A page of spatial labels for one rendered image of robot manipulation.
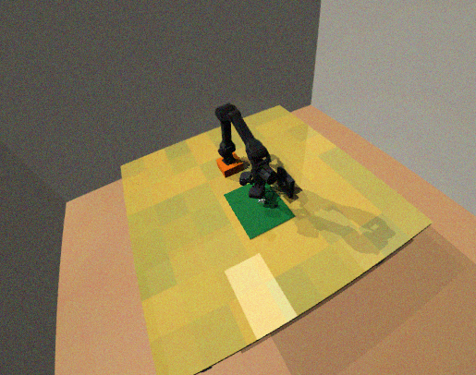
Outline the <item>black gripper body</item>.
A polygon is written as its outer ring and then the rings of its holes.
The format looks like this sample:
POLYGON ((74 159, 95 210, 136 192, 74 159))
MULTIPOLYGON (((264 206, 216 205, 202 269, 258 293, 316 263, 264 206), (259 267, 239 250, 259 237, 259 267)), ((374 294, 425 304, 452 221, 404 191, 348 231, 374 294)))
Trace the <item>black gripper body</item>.
POLYGON ((255 175, 254 173, 251 173, 252 176, 252 183, 254 184, 254 187, 250 188, 249 191, 249 197, 253 199, 262 199, 263 196, 263 185, 265 181, 259 176, 255 175))

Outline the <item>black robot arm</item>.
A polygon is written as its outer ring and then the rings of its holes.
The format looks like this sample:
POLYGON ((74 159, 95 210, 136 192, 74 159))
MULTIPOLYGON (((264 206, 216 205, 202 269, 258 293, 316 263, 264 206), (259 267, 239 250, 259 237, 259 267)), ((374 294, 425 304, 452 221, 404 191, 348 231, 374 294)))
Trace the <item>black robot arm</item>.
POLYGON ((262 142, 251 134, 239 109, 233 104, 226 103, 215 108, 214 113, 221 123, 222 141, 218 153, 224 158, 222 162, 230 165, 236 161, 232 153, 236 151, 236 145, 231 139, 231 123, 246 146, 246 153, 251 162, 251 170, 241 173, 240 185, 246 186, 247 183, 253 185, 251 173, 259 175, 268 185, 272 185, 278 179, 278 173, 269 166, 272 161, 271 155, 262 142), (266 159, 263 159, 265 156, 266 159))

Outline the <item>green circuit board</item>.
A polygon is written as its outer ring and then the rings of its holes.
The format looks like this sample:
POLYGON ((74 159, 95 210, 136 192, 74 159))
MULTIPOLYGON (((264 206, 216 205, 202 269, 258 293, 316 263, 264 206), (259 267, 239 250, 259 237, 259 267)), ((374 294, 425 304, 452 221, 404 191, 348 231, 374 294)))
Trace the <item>green circuit board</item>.
POLYGON ((250 198, 249 191, 254 184, 249 183, 224 195, 250 240, 295 217, 267 183, 265 189, 268 190, 265 191, 268 192, 261 200, 250 198))

